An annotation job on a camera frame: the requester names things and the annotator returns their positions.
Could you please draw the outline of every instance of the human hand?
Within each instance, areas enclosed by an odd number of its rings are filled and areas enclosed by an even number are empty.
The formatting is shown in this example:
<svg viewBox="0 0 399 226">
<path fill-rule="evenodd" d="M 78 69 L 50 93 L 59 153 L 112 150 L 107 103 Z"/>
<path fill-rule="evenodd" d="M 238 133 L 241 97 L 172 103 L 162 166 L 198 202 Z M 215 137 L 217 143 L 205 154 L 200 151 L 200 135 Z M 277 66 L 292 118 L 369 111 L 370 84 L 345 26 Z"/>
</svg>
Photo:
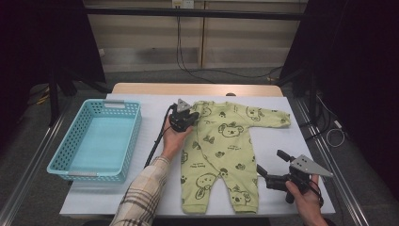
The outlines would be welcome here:
<svg viewBox="0 0 399 226">
<path fill-rule="evenodd" d="M 319 176 L 312 175 L 311 180 L 314 181 L 314 183 L 310 183 L 311 187 L 318 190 Z M 314 192 L 308 190 L 306 193 L 301 194 L 298 187 L 291 181 L 287 181 L 285 185 L 295 197 L 296 209 L 305 225 L 327 225 L 320 211 L 319 197 Z"/>
<path fill-rule="evenodd" d="M 178 153 L 183 145 L 185 138 L 191 133 L 193 126 L 189 126 L 185 132 L 176 132 L 170 127 L 169 117 L 164 126 L 164 150 L 161 155 L 169 161 Z"/>
</svg>

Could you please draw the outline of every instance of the wall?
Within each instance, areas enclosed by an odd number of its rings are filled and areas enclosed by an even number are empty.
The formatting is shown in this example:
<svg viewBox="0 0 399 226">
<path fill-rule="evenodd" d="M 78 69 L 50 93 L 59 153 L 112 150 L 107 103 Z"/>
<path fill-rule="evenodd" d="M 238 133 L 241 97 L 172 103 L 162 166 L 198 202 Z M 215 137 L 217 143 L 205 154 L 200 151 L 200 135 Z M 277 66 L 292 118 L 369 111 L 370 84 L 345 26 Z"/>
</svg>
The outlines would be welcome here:
<svg viewBox="0 0 399 226">
<path fill-rule="evenodd" d="M 171 0 L 86 0 L 86 6 L 171 8 Z M 195 1 L 195 8 L 302 12 L 304 1 Z M 176 69 L 178 22 L 173 17 L 89 15 L 104 49 L 106 72 Z M 181 18 L 187 68 L 278 67 L 288 54 L 296 21 Z"/>
</svg>

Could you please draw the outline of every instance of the plaid sleeve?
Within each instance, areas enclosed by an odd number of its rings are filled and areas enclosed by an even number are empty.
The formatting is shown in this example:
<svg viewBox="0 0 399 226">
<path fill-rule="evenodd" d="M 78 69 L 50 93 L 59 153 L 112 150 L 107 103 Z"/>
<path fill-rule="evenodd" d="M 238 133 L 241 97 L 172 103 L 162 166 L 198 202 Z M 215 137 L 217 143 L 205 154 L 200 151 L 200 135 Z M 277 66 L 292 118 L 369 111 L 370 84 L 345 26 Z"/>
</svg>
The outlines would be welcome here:
<svg viewBox="0 0 399 226">
<path fill-rule="evenodd" d="M 169 172 L 169 161 L 156 157 L 130 184 L 111 225 L 152 225 Z"/>
</svg>

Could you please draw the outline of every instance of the green baby onesie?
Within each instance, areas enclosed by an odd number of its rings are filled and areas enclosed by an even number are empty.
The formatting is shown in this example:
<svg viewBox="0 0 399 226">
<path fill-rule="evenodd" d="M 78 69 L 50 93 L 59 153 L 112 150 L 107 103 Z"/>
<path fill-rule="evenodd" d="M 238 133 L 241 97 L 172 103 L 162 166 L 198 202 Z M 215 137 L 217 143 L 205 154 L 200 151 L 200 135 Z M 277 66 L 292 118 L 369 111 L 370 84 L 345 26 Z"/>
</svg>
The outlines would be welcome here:
<svg viewBox="0 0 399 226">
<path fill-rule="evenodd" d="M 249 127 L 284 127 L 290 115 L 235 103 L 195 102 L 199 112 L 182 153 L 182 208 L 206 212 L 211 187 L 222 178 L 235 213 L 257 213 L 258 177 Z"/>
</svg>

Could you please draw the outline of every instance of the turquoise plastic basket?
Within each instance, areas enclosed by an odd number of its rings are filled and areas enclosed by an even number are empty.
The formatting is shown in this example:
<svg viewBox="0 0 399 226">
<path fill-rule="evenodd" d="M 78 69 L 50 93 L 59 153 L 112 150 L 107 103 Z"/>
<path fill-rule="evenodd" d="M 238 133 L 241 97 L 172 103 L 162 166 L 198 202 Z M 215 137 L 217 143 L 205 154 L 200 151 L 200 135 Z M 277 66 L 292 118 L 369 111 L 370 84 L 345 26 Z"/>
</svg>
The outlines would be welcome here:
<svg viewBox="0 0 399 226">
<path fill-rule="evenodd" d="M 47 171 L 69 181 L 123 183 L 140 123 L 139 102 L 86 100 Z"/>
</svg>

